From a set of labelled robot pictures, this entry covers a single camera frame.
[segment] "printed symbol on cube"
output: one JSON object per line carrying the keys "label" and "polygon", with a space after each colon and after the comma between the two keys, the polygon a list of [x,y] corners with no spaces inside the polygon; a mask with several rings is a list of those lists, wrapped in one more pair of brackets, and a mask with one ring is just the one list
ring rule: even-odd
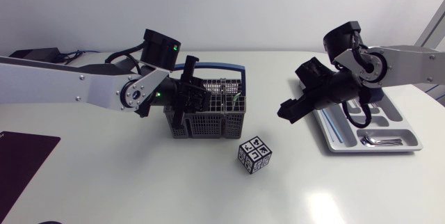
{"label": "printed symbol on cube", "polygon": [[239,145],[238,159],[250,174],[266,166],[271,156],[272,151],[258,136]]}
{"label": "printed symbol on cube", "polygon": [[266,156],[270,153],[270,150],[266,147],[266,145],[262,145],[261,147],[258,147],[257,150],[259,151],[261,156]]}
{"label": "printed symbol on cube", "polygon": [[259,140],[259,138],[255,137],[253,140],[250,141],[250,143],[255,147],[259,147],[260,145],[263,145],[263,142]]}
{"label": "printed symbol on cube", "polygon": [[250,144],[249,142],[242,144],[242,148],[245,152],[250,152],[254,149],[252,144]]}
{"label": "printed symbol on cube", "polygon": [[253,166],[253,171],[252,171],[252,173],[257,172],[260,168],[262,168],[262,167],[263,167],[262,164],[263,164],[263,161],[262,161],[262,160],[257,161],[257,162],[255,163],[255,165]]}
{"label": "printed symbol on cube", "polygon": [[258,153],[257,150],[253,150],[253,151],[251,151],[251,152],[248,154],[248,156],[249,156],[253,161],[256,161],[257,159],[260,159],[260,158],[261,158],[261,155]]}
{"label": "printed symbol on cube", "polygon": [[251,171],[251,170],[252,170],[252,160],[249,159],[249,158],[247,158],[247,159],[245,160],[245,164],[244,164],[244,166],[245,166],[245,168],[247,168],[249,171]]}
{"label": "printed symbol on cube", "polygon": [[261,167],[264,167],[265,165],[269,164],[269,160],[270,160],[270,156],[271,156],[271,155],[272,155],[272,154],[269,154],[268,156],[266,156],[266,157],[263,158]]}
{"label": "printed symbol on cube", "polygon": [[238,151],[238,159],[241,161],[242,164],[244,164],[245,152],[243,151],[242,148],[240,148],[239,151]]}

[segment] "dishwasher cutlery basket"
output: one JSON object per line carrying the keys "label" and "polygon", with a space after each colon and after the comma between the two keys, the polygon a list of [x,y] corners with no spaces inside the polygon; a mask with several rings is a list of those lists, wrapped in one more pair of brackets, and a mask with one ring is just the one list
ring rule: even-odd
{"label": "dishwasher cutlery basket", "polygon": [[[184,64],[175,65],[182,70]],[[196,63],[195,68],[232,70],[241,73],[241,79],[203,79],[204,87],[211,91],[209,110],[185,113],[183,128],[173,129],[175,112],[164,106],[173,138],[240,138],[245,113],[245,68],[228,63]]]}

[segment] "cutlery tray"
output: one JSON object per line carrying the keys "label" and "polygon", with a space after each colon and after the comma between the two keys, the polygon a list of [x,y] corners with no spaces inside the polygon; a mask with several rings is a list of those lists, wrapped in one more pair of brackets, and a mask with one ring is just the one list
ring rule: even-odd
{"label": "cutlery tray", "polygon": [[[347,103],[350,116],[356,122],[364,122],[365,115],[358,102],[352,100]],[[388,96],[369,107],[372,121],[364,129],[356,128],[346,119],[341,104],[314,110],[313,114],[332,152],[411,152],[423,148],[410,124]],[[403,145],[367,147],[362,143],[365,135],[376,140],[400,139]]]}

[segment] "white table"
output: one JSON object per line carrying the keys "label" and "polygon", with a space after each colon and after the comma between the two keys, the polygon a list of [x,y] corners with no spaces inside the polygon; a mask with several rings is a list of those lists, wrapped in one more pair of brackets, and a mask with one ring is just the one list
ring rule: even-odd
{"label": "white table", "polygon": [[[311,52],[180,53],[244,65],[241,140],[173,139],[161,107],[148,118],[89,104],[2,104],[0,130],[61,137],[4,223],[443,223],[445,109],[414,86],[385,88],[424,149],[331,153],[315,117],[277,117],[300,95],[295,69]],[[88,54],[74,65],[100,63]],[[196,70],[203,78],[237,78]],[[250,175],[238,145],[260,136],[270,163]]]}

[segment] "cable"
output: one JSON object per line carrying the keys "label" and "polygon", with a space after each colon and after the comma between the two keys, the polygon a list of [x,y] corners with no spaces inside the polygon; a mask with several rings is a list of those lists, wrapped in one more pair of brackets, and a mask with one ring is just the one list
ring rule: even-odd
{"label": "cable", "polygon": [[359,46],[360,46],[362,49],[369,49],[369,47],[366,46],[365,44],[359,44]]}
{"label": "cable", "polygon": [[145,46],[145,42],[143,42],[142,44],[136,46],[136,47],[132,47],[130,49],[127,50],[123,50],[123,51],[119,51],[119,52],[115,52],[114,54],[111,54],[106,60],[105,63],[111,63],[111,61],[113,61],[114,59],[116,59],[117,57],[121,57],[127,54],[131,54],[135,51],[139,51],[142,48],[144,48]]}
{"label": "cable", "polygon": [[338,71],[343,69],[343,66],[340,63],[335,63],[334,66]]}
{"label": "cable", "polygon": [[331,126],[331,129],[334,130],[335,135],[337,136],[337,138],[339,139],[340,143],[343,143],[343,138],[341,137],[339,130],[337,130],[337,128],[335,127],[335,124],[333,123],[333,121],[331,120],[331,118],[329,117],[329,115],[326,113],[325,109],[321,109],[321,112],[323,113],[323,115],[325,115],[326,120],[328,121],[329,125]]}
{"label": "cable", "polygon": [[138,71],[138,74],[142,75],[138,61],[131,54],[125,54],[125,56],[129,58],[131,61],[133,61],[133,64],[136,66],[136,70]]}
{"label": "cable", "polygon": [[441,99],[441,98],[443,98],[443,97],[445,97],[445,94],[440,95],[436,100]]}
{"label": "cable", "polygon": [[362,105],[362,106],[361,106],[361,108],[362,108],[362,110],[363,110],[363,112],[364,112],[364,115],[366,116],[366,119],[365,119],[364,123],[358,123],[358,122],[355,122],[355,121],[351,118],[351,116],[349,115],[348,105],[347,105],[346,102],[342,102],[342,103],[341,103],[341,106],[343,107],[343,112],[344,112],[345,115],[346,115],[346,119],[348,119],[349,122],[350,122],[352,125],[354,125],[354,126],[360,128],[360,129],[362,129],[362,128],[365,128],[365,127],[369,126],[369,124],[371,123],[371,119],[372,119],[372,117],[371,117],[371,110],[369,109],[368,104],[365,104],[365,105]]}
{"label": "cable", "polygon": [[82,54],[87,53],[87,52],[92,52],[92,53],[100,53],[99,51],[95,51],[95,50],[77,50],[77,51],[73,51],[71,53],[67,53],[67,54],[59,54],[57,55],[53,60],[52,63],[62,63],[62,62],[66,62],[65,65],[67,65],[68,63],[72,62],[73,60],[77,59],[78,57],[80,57]]}
{"label": "cable", "polygon": [[357,61],[357,63],[359,63],[359,65],[362,66],[362,68],[364,68],[366,70],[366,72],[371,73],[373,71],[373,66],[372,64],[368,64],[366,63],[363,58],[362,55],[359,52],[360,49],[360,42],[359,42],[359,32],[354,31],[353,34],[353,56],[355,61]]}
{"label": "cable", "polygon": [[436,86],[433,86],[432,88],[430,88],[430,89],[428,89],[427,91],[425,91],[425,93],[430,92],[431,90],[435,89],[435,88],[438,87],[438,86],[439,86],[439,84],[437,84]]}

